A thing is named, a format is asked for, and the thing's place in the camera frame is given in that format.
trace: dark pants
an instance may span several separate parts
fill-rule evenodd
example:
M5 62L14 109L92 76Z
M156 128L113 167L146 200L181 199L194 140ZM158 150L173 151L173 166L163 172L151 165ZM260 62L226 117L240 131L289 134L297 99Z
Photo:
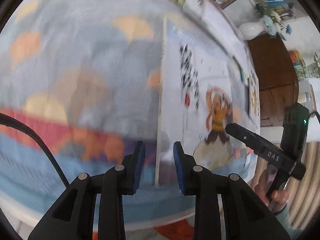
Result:
M230 141L229 136L226 134L225 130L223 131L215 131L215 130L211 130L211 132L208 134L207 139L205 139L204 141L209 144L211 142L215 142L217 140L217 138L220 138L221 142L223 144L225 144L226 142Z

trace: black cable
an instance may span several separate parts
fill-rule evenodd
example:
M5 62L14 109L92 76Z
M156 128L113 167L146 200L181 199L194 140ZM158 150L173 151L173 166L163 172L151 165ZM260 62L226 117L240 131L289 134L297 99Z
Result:
M50 150L48 149L48 147L45 145L43 140L39 137L39 135L37 135L37 133L35 131L33 131L30 127L26 126L22 122L19 122L18 120L14 119L10 116L7 116L5 114L1 114L1 113L0 113L0 124L15 128L15 129L25 133L26 135L30 136L33 140L35 140L35 142L41 147L41 149L44 151L44 153L49 158L50 162L52 163L53 167L57 171L63 184L66 187L68 187L70 185L66 176L64 175L62 169L60 168L59 164L57 163L56 159L53 157L53 155L50 152Z
M314 111L314 112L312 112L312 113L310 114L310 117L311 117L313 114L316 115L316 117L317 117L317 119L318 119L318 121L319 121L319 123L320 123L320 114L319 114L317 111Z

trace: blue textured grip pad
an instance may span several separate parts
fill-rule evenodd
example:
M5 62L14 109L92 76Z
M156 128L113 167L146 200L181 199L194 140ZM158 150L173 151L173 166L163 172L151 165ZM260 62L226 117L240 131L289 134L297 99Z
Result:
M134 193L136 193L137 189L139 188L140 178L141 178L141 174L142 174L142 168L144 165L145 157L146 157L146 146L143 143L140 148L136 168L134 170L134 175L133 175L133 192Z
M178 152L178 148L176 146L176 143L173 144L173 158L174 158L174 165L176 166L179 189L181 190L182 194L184 194L186 191L186 188L184 185L184 175L183 175L182 164L181 164L181 160L180 160L180 156L179 156L179 152Z

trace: cartoon character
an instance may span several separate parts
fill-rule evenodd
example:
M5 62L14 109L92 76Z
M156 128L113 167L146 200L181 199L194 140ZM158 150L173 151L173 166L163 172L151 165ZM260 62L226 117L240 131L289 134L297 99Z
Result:
M207 144L215 142L218 137L223 144L229 142L230 139L224 130L224 122L227 122L227 117L231 117L232 114L230 98L222 89L214 87L206 92L206 104L209 110L208 117L205 121L208 131L210 131L210 119L212 119L212 123L211 131L205 142Z

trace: white flower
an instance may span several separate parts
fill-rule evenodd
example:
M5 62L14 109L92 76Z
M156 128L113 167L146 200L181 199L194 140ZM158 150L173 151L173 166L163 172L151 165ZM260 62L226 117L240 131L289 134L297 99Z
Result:
M277 29L277 33L281 33L281 28L280 25L278 23L274 23L276 29Z
M281 17L275 11L272 10L270 14L276 19L276 22L281 22Z

